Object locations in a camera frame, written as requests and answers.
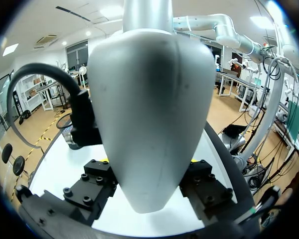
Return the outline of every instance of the wooden floor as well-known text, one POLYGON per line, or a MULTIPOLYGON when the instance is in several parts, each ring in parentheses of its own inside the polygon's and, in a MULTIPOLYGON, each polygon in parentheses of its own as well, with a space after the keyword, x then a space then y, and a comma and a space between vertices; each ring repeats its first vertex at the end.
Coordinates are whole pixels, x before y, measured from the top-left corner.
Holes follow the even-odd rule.
MULTIPOLYGON (((209 114, 207 117, 207 121, 210 123, 210 125, 213 127, 216 133, 219 133, 224 127, 228 126, 231 122, 233 122, 238 116, 241 115, 240 112, 238 112, 240 106, 240 102, 234 98, 231 97, 219 97, 216 90, 213 95, 212 103, 210 106, 209 114)), ((57 119, 59 115, 56 115, 56 112, 54 111, 44 111, 43 108, 39 108, 36 112, 33 113, 33 115, 24 121, 22 125, 18 124, 18 121, 16 121, 16 126, 21 132, 21 134, 31 143, 35 144, 41 137, 41 135, 45 132, 45 130, 52 124, 52 126, 45 132, 44 137, 47 138, 54 138, 57 132, 59 131, 55 126, 55 120, 57 119)), ((246 120, 249 121, 250 117, 248 114, 246 114, 246 120)), ((245 116, 242 115, 235 124, 240 125, 247 125, 245 122, 245 116)), ((273 158, 274 154, 277 152, 277 148, 266 157, 266 155, 272 151, 272 149, 280 142, 281 138, 277 133, 274 133, 273 131, 270 132, 269 137, 266 141, 266 144, 263 148, 263 150, 260 153, 260 159, 262 161, 262 164, 266 166, 271 159, 273 158)), ((8 131, 4 134, 3 138, 0 141, 0 146, 3 148, 7 143, 10 143, 13 146, 12 156, 16 158, 19 155, 22 155, 24 158, 28 158, 25 165, 25 171, 32 172, 35 170, 40 158, 42 157, 42 152, 40 149, 34 149, 32 153, 29 156, 29 153, 31 152, 32 148, 25 145, 12 131, 11 127, 8 129, 8 131)), ((41 139, 38 142, 38 146, 41 146, 43 151, 47 149, 51 141, 41 139)), ((286 145, 282 144, 282 152, 281 156, 279 157, 279 153, 275 156, 275 162, 274 167, 271 171, 271 174, 276 170, 277 165, 280 166, 286 157, 287 150, 286 145)), ((7 164, 4 164, 1 160, 1 153, 0 153, 0 183, 3 185, 4 178, 7 177, 6 180, 6 192, 5 194, 11 199, 11 195, 13 192, 13 188, 15 185, 16 177, 12 175, 12 169, 10 168, 8 170, 7 164)), ((292 162, 292 166, 290 167, 290 171, 280 178, 274 183, 275 185, 280 186, 282 190, 285 189, 287 185, 289 185, 290 181, 293 179, 295 174, 299 170, 299 157, 292 162)), ((27 185, 27 178, 23 175, 17 182, 17 184, 23 184, 27 185)), ((263 194, 263 191, 270 187, 270 185, 265 186, 257 195, 255 195, 254 199, 255 202, 258 202, 259 198, 263 194)), ((19 206, 18 200, 13 197, 12 204, 15 207, 19 206)))

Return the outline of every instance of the ceiling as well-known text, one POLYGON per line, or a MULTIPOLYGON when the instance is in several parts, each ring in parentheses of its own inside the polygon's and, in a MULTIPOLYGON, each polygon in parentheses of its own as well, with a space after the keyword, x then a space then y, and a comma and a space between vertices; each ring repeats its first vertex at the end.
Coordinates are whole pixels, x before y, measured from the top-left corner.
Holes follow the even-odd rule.
MULTIPOLYGON (((110 6, 123 7, 124 0, 32 0, 11 24, 5 37, 5 47, 19 43, 14 53, 2 57, 4 47, 0 49, 0 73, 8 69, 15 57, 33 52, 35 43, 43 36, 55 34, 58 40, 51 46, 35 51, 51 51, 64 48, 62 42, 71 45, 87 38, 85 32, 89 30, 89 37, 104 36, 122 28, 121 17, 104 19, 99 10, 110 6), (66 8, 82 17, 56 9, 57 6, 66 8)), ((260 16, 253 0, 173 0, 174 16, 206 15, 223 13, 233 19, 236 32, 247 35, 252 40, 262 44, 264 29, 257 28, 250 20, 251 16, 260 16)), ((215 39, 213 30, 196 31, 215 39)))

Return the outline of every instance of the shelving unit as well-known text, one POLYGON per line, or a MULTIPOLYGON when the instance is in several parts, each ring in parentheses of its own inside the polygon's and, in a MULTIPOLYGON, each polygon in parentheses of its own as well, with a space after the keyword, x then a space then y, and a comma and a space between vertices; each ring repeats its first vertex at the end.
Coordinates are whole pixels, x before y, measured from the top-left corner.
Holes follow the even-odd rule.
POLYGON ((36 84, 33 82, 35 79, 38 78, 40 78, 40 75, 33 74, 24 77, 18 82, 20 99, 22 99, 25 109, 29 110, 30 112, 33 111, 41 104, 41 99, 39 97, 39 94, 36 94, 32 96, 30 99, 28 99, 28 97, 30 96, 29 92, 33 89, 34 90, 37 89, 41 84, 41 82, 36 84))

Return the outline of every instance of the bolt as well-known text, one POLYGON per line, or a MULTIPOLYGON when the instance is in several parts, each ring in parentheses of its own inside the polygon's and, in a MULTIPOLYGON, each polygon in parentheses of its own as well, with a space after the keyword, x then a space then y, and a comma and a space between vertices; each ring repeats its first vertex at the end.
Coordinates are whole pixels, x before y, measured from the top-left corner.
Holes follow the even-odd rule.
POLYGON ((69 188, 64 188, 64 189, 63 189, 63 193, 64 193, 64 195, 67 196, 67 197, 71 197, 71 196, 73 195, 71 189, 69 189, 69 188))
POLYGON ((200 182, 200 178, 199 177, 194 177, 193 180, 194 180, 195 183, 199 183, 200 182))
POLYGON ((233 190, 231 188, 226 188, 226 190, 222 194, 223 198, 231 198, 232 196, 233 196, 233 190))
POLYGON ((215 198, 213 196, 207 196, 204 200, 204 204, 211 204, 215 201, 215 198))
POLYGON ((46 220, 44 218, 39 218, 38 225, 43 227, 46 224, 46 220))
POLYGON ((89 175, 87 175, 86 173, 81 174, 81 179, 83 181, 88 181, 89 180, 89 175))
POLYGON ((87 206, 90 206, 93 204, 93 200, 89 196, 85 196, 83 198, 83 203, 87 206))
POLYGON ((102 177, 97 177, 96 178, 96 183, 99 185, 99 184, 102 184, 103 183, 103 178, 102 177))
POLYGON ((208 174, 208 179, 209 179, 209 181, 214 181, 215 180, 215 174, 213 174, 213 173, 208 174))
POLYGON ((50 209, 47 211, 47 214, 48 214, 49 216, 54 216, 55 211, 54 211, 52 208, 50 208, 50 209))

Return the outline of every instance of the white shelf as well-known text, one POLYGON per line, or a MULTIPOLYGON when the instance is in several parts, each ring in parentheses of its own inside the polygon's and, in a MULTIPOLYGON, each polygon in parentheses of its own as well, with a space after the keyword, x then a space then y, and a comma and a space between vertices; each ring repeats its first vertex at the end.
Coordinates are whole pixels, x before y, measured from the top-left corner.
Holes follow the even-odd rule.
POLYGON ((32 96, 29 100, 26 100, 27 102, 31 101, 33 98, 37 98, 39 94, 36 94, 35 96, 32 96))
POLYGON ((28 79, 32 78, 33 76, 36 76, 36 74, 31 74, 29 76, 26 76, 26 78, 22 79, 21 81, 28 80, 28 79))
POLYGON ((34 88, 34 87, 36 87, 36 86, 38 86, 38 85, 40 85, 40 84, 41 84, 41 82, 36 83, 35 85, 33 85, 33 86, 31 86, 30 88, 26 89, 26 90, 25 90, 24 92, 22 92, 22 93, 25 94, 26 91, 31 90, 32 88, 34 88))

